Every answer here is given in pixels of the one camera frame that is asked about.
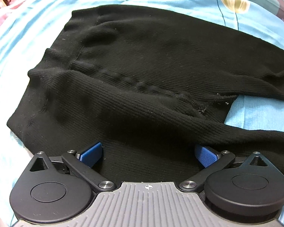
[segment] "ribbed knit fabric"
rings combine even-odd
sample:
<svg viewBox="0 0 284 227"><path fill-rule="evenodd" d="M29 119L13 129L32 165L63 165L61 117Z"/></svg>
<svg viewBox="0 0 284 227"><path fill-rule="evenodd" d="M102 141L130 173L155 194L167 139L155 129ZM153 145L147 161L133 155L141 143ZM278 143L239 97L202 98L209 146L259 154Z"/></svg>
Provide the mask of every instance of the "ribbed knit fabric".
<svg viewBox="0 0 284 227"><path fill-rule="evenodd" d="M284 100L284 50L172 11L107 5L74 11L8 126L48 155L102 142L95 166L120 181L180 182L193 145L261 151L284 173L284 133L223 124L237 95Z"/></svg>

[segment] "light blue fabric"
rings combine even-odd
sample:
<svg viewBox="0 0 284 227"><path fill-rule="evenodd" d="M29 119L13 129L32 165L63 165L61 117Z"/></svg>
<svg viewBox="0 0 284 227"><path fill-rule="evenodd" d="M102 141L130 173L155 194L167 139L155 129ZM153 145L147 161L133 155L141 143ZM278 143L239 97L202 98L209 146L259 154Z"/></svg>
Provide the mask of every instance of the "light blue fabric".
<svg viewBox="0 0 284 227"><path fill-rule="evenodd" d="M8 225L16 221L9 206L9 194L31 155L6 122L28 84L27 72L39 63L45 49L70 19L71 11L112 3L176 11L239 28L284 49L284 22L255 3L250 4L248 11L235 14L222 0L27 0L0 27L0 217ZM247 108L246 98L232 105L226 123L245 129L284 130L284 108L280 109L284 102L254 98ZM251 110L257 115L251 116ZM274 120L274 124L267 124L267 120Z"/></svg>

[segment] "metal screw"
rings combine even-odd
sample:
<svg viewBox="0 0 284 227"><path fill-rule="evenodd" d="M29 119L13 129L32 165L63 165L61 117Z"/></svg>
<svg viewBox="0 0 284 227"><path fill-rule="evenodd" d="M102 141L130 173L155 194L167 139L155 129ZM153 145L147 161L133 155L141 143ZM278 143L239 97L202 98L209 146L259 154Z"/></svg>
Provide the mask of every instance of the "metal screw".
<svg viewBox="0 0 284 227"><path fill-rule="evenodd" d="M70 153L70 154L74 154L74 155L77 153L75 150L72 150L72 149L68 150L67 152Z"/></svg>
<svg viewBox="0 0 284 227"><path fill-rule="evenodd" d="M114 186L114 183L112 181L102 181L99 183L99 187L101 189L110 189Z"/></svg>
<svg viewBox="0 0 284 227"><path fill-rule="evenodd" d="M186 189L192 189L197 186L197 183L194 181L188 180L188 181L182 182L182 186Z"/></svg>

